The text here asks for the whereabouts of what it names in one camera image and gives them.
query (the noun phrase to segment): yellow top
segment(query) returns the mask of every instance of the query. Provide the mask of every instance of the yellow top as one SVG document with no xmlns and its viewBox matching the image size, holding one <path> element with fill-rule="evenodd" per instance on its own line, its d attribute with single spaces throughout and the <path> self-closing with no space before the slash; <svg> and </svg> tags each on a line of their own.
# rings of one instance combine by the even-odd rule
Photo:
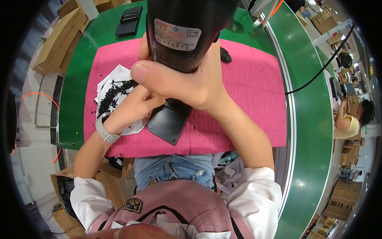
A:
<svg viewBox="0 0 382 239">
<path fill-rule="evenodd" d="M 350 138 L 359 132 L 359 121 L 356 117 L 347 114 L 344 116 L 344 119 L 350 119 L 350 127 L 348 131 L 342 131 L 334 126 L 334 138 L 336 139 Z"/>
</svg>

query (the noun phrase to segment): watch strap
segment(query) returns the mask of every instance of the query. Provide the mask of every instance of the watch strap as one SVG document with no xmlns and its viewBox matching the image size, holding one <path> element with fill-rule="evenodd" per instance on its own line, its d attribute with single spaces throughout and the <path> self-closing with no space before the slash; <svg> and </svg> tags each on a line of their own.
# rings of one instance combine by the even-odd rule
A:
<svg viewBox="0 0 382 239">
<path fill-rule="evenodd" d="M 103 124 L 103 118 L 110 116 L 110 112 L 103 113 L 98 119 L 95 121 L 95 128 L 97 129 L 97 132 L 101 135 L 102 139 L 107 143 L 114 143 L 119 139 L 122 135 L 120 133 L 119 135 L 109 133 L 106 131 L 104 124 Z"/>
</svg>

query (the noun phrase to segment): black cable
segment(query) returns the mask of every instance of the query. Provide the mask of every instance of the black cable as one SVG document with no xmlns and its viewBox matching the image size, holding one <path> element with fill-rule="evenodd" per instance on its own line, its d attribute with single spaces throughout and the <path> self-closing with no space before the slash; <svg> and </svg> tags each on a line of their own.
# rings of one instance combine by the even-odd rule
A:
<svg viewBox="0 0 382 239">
<path fill-rule="evenodd" d="M 325 64 L 325 66 L 323 66 L 321 68 L 321 70 L 310 80 L 308 81 L 308 83 L 304 84 L 302 87 L 298 88 L 298 89 L 295 89 L 294 91 L 290 91 L 290 92 L 286 92 L 285 94 L 292 94 L 292 93 L 295 93 L 301 89 L 304 89 L 305 87 L 307 87 L 310 83 L 312 83 L 323 71 L 324 69 L 329 65 L 329 63 L 335 58 L 335 56 L 337 55 L 337 53 L 340 51 L 340 49 L 342 48 L 342 46 L 345 44 L 345 42 L 348 40 L 348 38 L 350 37 L 350 34 L 353 32 L 353 29 L 354 29 L 354 24 L 351 26 L 351 29 L 348 33 L 348 35 L 345 37 L 345 39 L 342 41 L 341 45 L 337 48 L 337 50 L 335 51 L 335 53 L 332 55 L 332 57 L 329 59 L 329 61 Z"/>
</svg>

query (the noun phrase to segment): white pole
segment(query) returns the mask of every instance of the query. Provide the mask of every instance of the white pole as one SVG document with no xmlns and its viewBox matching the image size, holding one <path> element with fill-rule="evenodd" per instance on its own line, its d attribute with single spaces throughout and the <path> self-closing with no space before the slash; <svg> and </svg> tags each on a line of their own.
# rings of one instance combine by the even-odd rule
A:
<svg viewBox="0 0 382 239">
<path fill-rule="evenodd" d="M 94 20 L 99 12 L 92 0 L 76 0 L 77 5 L 85 12 L 89 20 Z"/>
</svg>

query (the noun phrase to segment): pile of black screws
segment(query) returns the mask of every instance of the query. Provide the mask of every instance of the pile of black screws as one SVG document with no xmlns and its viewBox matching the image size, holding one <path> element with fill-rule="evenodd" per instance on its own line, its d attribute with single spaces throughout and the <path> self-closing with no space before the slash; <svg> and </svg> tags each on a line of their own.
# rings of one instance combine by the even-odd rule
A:
<svg viewBox="0 0 382 239">
<path fill-rule="evenodd" d="M 136 87 L 138 83 L 136 83 L 135 80 L 129 80 L 129 81 L 117 81 L 117 82 L 123 82 L 121 86 L 116 86 L 114 81 L 112 81 L 111 88 L 106 92 L 105 98 L 101 100 L 99 104 L 99 110 L 98 110 L 98 116 L 97 118 L 105 113 L 110 112 L 110 105 L 113 106 L 113 108 L 116 108 L 117 105 L 117 99 L 114 99 L 119 93 L 128 95 L 127 90 L 131 87 Z"/>
</svg>

